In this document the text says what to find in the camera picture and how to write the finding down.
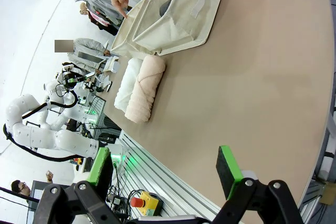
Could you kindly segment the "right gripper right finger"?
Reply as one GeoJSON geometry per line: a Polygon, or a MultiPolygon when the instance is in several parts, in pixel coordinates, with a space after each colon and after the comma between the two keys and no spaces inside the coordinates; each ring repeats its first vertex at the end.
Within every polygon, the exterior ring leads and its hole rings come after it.
{"type": "Polygon", "coordinates": [[[239,223],[246,211],[258,213],[263,223],[303,223],[288,185],[244,175],[227,145],[218,148],[216,170],[226,202],[212,223],[239,223]]]}

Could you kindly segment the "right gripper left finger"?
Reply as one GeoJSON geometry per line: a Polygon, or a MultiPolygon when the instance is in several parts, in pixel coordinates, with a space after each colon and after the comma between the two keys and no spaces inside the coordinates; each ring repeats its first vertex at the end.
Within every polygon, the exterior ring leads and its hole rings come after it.
{"type": "Polygon", "coordinates": [[[109,149],[99,148],[87,179],[67,188],[58,184],[45,187],[33,223],[73,223],[78,215],[87,215],[92,223],[118,223],[106,204],[113,169],[109,149]]]}

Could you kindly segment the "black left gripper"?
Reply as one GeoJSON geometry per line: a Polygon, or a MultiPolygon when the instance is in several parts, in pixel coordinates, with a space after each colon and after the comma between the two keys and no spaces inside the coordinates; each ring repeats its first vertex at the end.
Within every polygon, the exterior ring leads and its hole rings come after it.
{"type": "Polygon", "coordinates": [[[79,74],[73,71],[63,71],[62,72],[62,83],[65,88],[74,88],[77,84],[76,78],[79,74]]]}

